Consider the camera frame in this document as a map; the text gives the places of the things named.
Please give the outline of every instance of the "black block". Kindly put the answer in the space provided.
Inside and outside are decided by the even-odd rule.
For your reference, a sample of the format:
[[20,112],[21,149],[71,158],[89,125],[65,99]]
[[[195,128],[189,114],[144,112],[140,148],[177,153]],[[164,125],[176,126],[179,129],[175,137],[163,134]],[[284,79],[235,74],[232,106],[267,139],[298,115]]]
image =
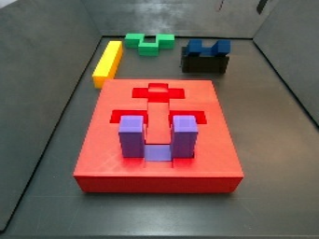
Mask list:
[[183,73],[225,73],[229,56],[185,56],[185,47],[180,51]]

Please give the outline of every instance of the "blue block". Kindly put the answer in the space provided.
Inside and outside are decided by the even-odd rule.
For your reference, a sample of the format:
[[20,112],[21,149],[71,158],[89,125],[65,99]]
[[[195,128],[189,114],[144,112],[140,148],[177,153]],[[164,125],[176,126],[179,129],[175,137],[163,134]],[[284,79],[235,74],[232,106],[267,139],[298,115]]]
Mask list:
[[195,116],[173,116],[172,158],[193,158],[197,140],[197,124]]
[[231,41],[217,40],[212,46],[212,56],[225,56],[231,52]]
[[199,56],[201,53],[201,40],[191,39],[185,47],[187,56]]
[[145,145],[144,160],[152,162],[167,162],[172,160],[169,145]]
[[119,136],[124,158],[144,157],[143,116],[121,116]]

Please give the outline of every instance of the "purple block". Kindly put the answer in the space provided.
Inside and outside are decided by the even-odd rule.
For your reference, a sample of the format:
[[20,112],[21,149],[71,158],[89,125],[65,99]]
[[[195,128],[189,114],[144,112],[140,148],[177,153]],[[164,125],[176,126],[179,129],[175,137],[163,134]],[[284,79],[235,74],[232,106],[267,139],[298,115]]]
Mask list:
[[195,116],[173,116],[172,127],[172,158],[193,158],[197,139]]
[[143,116],[121,116],[119,137],[124,158],[144,157]]
[[153,162],[171,161],[171,147],[169,145],[145,145],[144,159]]

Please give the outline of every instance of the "plastic block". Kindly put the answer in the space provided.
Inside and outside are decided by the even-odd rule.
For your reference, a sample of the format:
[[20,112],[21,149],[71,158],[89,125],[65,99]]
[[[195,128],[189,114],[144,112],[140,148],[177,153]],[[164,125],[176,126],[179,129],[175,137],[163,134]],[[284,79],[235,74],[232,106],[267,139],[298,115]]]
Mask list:
[[124,158],[141,158],[144,155],[143,116],[121,116],[119,136]]
[[212,56],[225,56],[231,52],[231,41],[217,40],[212,46]]
[[151,83],[148,88],[135,88],[132,97],[145,98],[153,103],[169,103],[171,99],[184,99],[184,89],[168,88],[168,84]]
[[148,122],[147,110],[115,109],[112,110],[109,123],[120,123],[123,116],[143,116],[143,123]]
[[151,162],[171,161],[172,157],[169,145],[145,145],[144,159]]
[[197,139],[197,124],[193,116],[173,116],[172,157],[193,158]]
[[212,56],[212,48],[201,48],[200,57]]
[[115,77],[123,55],[121,41],[109,41],[93,72],[95,88],[103,87],[104,81]]
[[201,53],[201,46],[193,46],[193,45],[187,46],[187,55],[188,56],[199,56],[200,53]]
[[140,56],[159,56],[159,43],[157,42],[140,42],[139,55]]
[[175,35],[172,34],[157,34],[156,41],[160,49],[172,49],[175,47]]
[[157,51],[139,51],[140,56],[159,56],[160,53]]
[[144,34],[127,34],[124,37],[124,45],[127,48],[137,48],[139,43],[144,39]]
[[181,48],[180,64],[183,73],[219,73],[227,70],[228,56],[187,56],[187,49]]
[[191,39],[188,41],[188,45],[192,45],[192,46],[201,46],[203,45],[203,41],[200,39]]
[[[151,83],[184,90],[184,98],[169,99],[169,111],[204,112],[207,123],[197,125],[193,159],[147,162],[144,158],[121,156],[119,123],[109,123],[112,112],[147,110],[147,99],[132,98],[132,90],[148,88]],[[243,171],[211,80],[107,80],[73,176],[85,192],[232,192]]]
[[173,124],[173,117],[175,116],[192,116],[195,117],[196,124],[205,124],[205,114],[204,111],[193,110],[192,108],[188,110],[172,110],[169,109],[169,123]]

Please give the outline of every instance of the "yellow block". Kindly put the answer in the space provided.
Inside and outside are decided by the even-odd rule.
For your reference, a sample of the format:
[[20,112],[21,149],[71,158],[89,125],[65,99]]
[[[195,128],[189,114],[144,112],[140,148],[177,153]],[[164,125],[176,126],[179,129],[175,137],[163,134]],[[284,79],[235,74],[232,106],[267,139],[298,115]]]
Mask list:
[[121,41],[109,41],[92,75],[95,88],[100,89],[103,87],[104,81],[115,77],[121,55]]

